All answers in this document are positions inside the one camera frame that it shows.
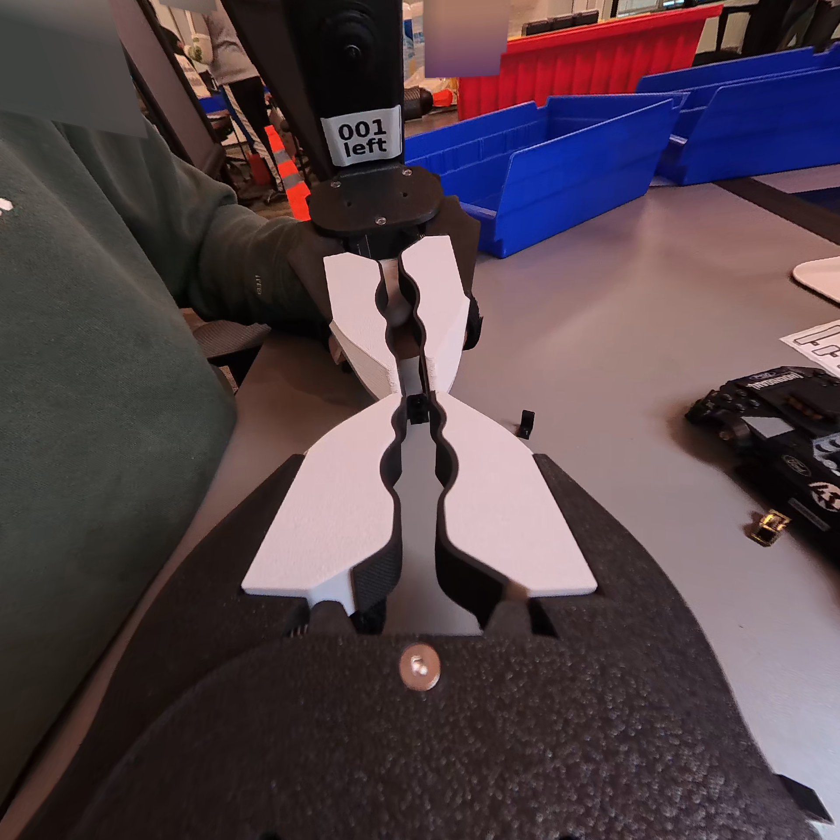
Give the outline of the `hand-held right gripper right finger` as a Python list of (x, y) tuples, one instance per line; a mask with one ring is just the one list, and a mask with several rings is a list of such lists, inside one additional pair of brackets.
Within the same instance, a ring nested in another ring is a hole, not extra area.
[(437, 582), (480, 628), (502, 602), (596, 591), (528, 446), (453, 396), (434, 398), (434, 441)]

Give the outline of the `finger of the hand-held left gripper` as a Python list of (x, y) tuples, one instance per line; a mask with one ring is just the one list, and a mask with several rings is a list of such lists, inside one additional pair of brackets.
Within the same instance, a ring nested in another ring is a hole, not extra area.
[(399, 288), (412, 308), (427, 389), (448, 393), (464, 351), (469, 299), (449, 237), (424, 237), (398, 259)]
[(331, 311), (330, 329), (366, 390), (375, 398), (403, 393), (397, 361), (386, 339), (387, 300), (381, 265), (352, 253), (326, 256), (324, 274)]

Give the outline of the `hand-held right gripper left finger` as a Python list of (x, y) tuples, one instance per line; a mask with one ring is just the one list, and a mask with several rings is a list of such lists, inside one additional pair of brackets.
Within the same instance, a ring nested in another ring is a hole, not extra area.
[(242, 580), (248, 595), (341, 604), (348, 616), (383, 602), (403, 566), (406, 399), (389, 395), (321, 436), (303, 456)]

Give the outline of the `black lego car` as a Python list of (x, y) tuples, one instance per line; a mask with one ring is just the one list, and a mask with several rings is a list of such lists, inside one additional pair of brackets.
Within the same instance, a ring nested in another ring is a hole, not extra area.
[(729, 446), (743, 483), (838, 567), (838, 378), (789, 365), (745, 375), (696, 400), (685, 420)]

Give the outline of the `orange striped object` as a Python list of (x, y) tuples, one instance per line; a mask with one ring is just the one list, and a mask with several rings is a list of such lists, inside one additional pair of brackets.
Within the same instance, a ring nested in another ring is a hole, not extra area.
[(271, 183), (271, 178), (274, 178), (280, 187), (280, 193), (287, 199), (292, 216), (300, 222), (309, 222), (311, 219), (308, 182), (296, 160), (287, 152), (277, 129), (269, 124), (265, 126), (265, 131), (273, 164), (268, 164), (268, 158), (264, 155), (259, 159), (268, 171), (267, 183)]

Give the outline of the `blue storage bin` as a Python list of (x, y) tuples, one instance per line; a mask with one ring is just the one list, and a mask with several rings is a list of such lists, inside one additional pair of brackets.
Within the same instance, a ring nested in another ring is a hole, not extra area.
[(551, 97), (406, 140), (504, 259), (643, 196), (685, 93)]
[(657, 176), (680, 186), (839, 161), (839, 44), (642, 78), (636, 93), (684, 95)]

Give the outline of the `black framed display board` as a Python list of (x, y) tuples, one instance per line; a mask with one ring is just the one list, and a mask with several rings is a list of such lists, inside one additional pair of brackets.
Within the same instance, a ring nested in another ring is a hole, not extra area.
[(147, 1), (109, 1), (135, 87), (171, 151), (224, 180), (225, 152)]

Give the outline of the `red storage bin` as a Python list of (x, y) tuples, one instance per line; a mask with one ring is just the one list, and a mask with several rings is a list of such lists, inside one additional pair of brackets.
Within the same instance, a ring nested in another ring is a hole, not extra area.
[(511, 39), (495, 76), (458, 79), (458, 120), (552, 96), (633, 93), (650, 75), (688, 68), (721, 3), (623, 17)]

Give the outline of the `sticker sheet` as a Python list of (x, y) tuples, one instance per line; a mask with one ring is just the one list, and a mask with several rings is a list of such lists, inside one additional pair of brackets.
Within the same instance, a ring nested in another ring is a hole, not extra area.
[(786, 335), (780, 341), (839, 378), (839, 320)]

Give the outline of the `white booklet stand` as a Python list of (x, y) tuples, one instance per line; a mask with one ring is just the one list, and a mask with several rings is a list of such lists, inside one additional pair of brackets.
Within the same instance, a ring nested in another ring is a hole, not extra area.
[(795, 266), (791, 278), (799, 286), (839, 306), (840, 257), (809, 260)]

